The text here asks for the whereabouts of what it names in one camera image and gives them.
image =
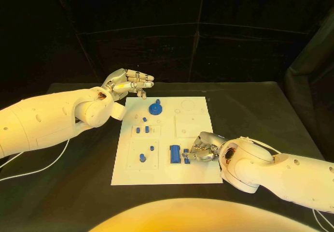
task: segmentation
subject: black tabletop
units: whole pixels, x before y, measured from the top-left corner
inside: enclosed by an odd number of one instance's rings
[[[101,84],[52,84],[48,93],[96,86]],[[147,95],[205,96],[215,133],[231,139],[248,136],[281,152],[323,159],[276,82],[157,83]],[[50,169],[0,182],[0,230],[88,231],[124,210],[172,198],[209,198],[244,203],[320,229],[312,209],[281,200],[264,187],[250,194],[227,182],[111,186],[120,130],[121,122],[111,118],[100,128],[71,139],[67,152]],[[0,178],[48,166],[64,146],[61,143],[26,152],[6,165]]]

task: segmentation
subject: blue knob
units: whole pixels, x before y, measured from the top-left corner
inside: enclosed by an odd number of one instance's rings
[[[163,112],[163,107],[160,105],[160,100],[149,107],[149,112],[152,115],[159,115]]]
[[[146,162],[146,156],[145,156],[145,154],[140,154],[140,161],[142,161],[142,163],[145,163]]]

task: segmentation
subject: robotic hand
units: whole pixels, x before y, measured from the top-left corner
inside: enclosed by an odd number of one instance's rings
[[[268,149],[278,154],[273,156]],[[209,132],[201,132],[183,157],[219,160],[221,177],[240,190],[255,193],[263,185],[286,201],[334,213],[333,163],[280,153],[254,139],[229,140]]]
[[[110,117],[123,120],[126,107],[116,103],[129,92],[147,98],[155,77],[119,69],[101,87],[54,93],[22,100],[0,110],[0,158],[60,144],[100,127]]]

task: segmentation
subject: white board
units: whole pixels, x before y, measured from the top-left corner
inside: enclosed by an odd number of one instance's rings
[[[155,116],[149,107],[157,99],[163,112]],[[191,160],[191,164],[185,164],[182,157],[182,163],[170,163],[170,146],[181,146],[182,155],[201,132],[212,132],[206,98],[127,98],[126,107],[111,185],[222,183],[218,162]]]

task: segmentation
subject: black table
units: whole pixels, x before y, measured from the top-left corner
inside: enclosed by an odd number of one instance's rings
[[[48,93],[101,84],[52,84]],[[214,132],[248,136],[281,152],[323,159],[291,104],[276,82],[157,83],[150,97],[205,96]],[[0,230],[87,231],[124,210],[170,198],[211,198],[252,205],[320,229],[312,209],[281,200],[260,187],[255,194],[229,183],[111,186],[121,122],[113,118],[71,139],[67,152],[44,172],[0,182]],[[48,166],[65,143],[26,152],[0,178]]]

